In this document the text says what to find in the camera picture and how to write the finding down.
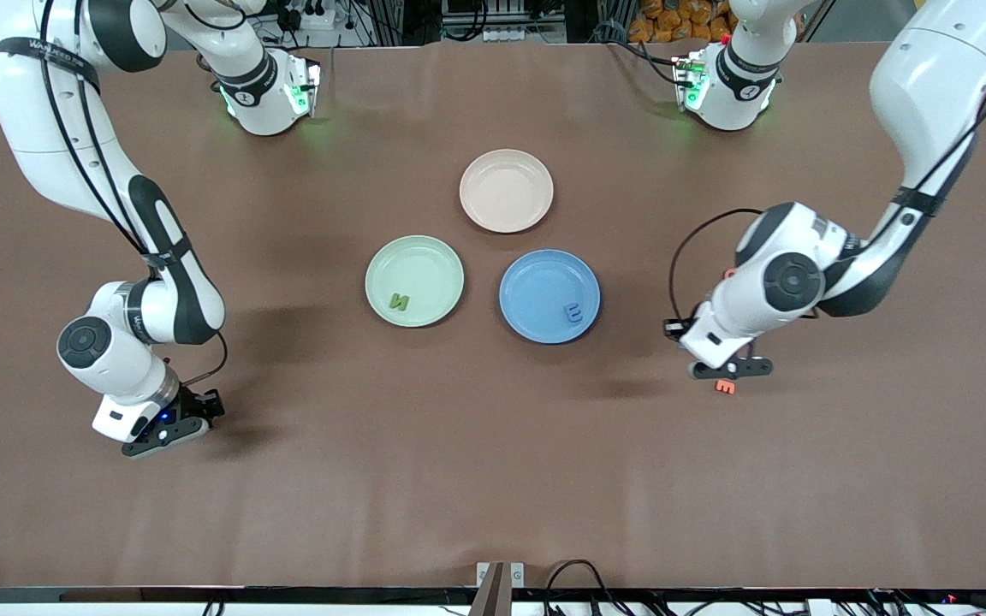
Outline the grey metal table bracket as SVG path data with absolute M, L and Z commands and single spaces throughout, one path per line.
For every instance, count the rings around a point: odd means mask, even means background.
M 481 586 L 490 574 L 493 574 L 494 581 L 498 581 L 501 586 L 520 589 L 526 585 L 526 569 L 523 562 L 483 561 L 476 564 L 474 588 Z

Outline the blue plate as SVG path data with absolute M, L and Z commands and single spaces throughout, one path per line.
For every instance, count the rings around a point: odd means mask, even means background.
M 509 328 L 526 340 L 559 346 L 586 335 L 602 308 L 598 277 L 582 258 L 563 250 L 528 252 L 508 266 L 498 305 Z M 582 323 L 568 323 L 563 306 L 578 303 Z

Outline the orange net bag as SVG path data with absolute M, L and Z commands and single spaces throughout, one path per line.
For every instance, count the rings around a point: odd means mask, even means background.
M 728 0 L 635 0 L 627 42 L 669 43 L 682 39 L 720 42 L 739 25 Z

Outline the pale green plate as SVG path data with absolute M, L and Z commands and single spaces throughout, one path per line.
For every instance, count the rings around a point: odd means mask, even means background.
M 465 288 L 461 258 L 430 235 L 403 235 L 383 246 L 365 274 L 368 304 L 379 318 L 403 328 L 433 326 L 450 315 Z M 388 308 L 392 293 L 410 297 L 407 311 Z

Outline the brown post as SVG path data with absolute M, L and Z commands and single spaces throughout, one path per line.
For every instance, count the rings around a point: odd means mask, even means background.
M 510 616 L 514 588 L 512 562 L 496 561 L 478 566 L 478 591 L 468 616 Z

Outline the white power strip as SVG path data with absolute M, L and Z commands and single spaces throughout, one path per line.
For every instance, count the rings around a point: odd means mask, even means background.
M 332 31 L 336 23 L 336 9 L 328 8 L 325 0 L 270 0 L 277 16 L 277 24 L 285 33 L 301 31 Z

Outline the pale pink plate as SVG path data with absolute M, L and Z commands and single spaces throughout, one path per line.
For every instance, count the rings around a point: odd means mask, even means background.
M 523 233 L 538 225 L 553 204 L 553 178 L 539 157 L 525 151 L 489 151 L 468 165 L 459 183 L 463 211 L 497 234 Z

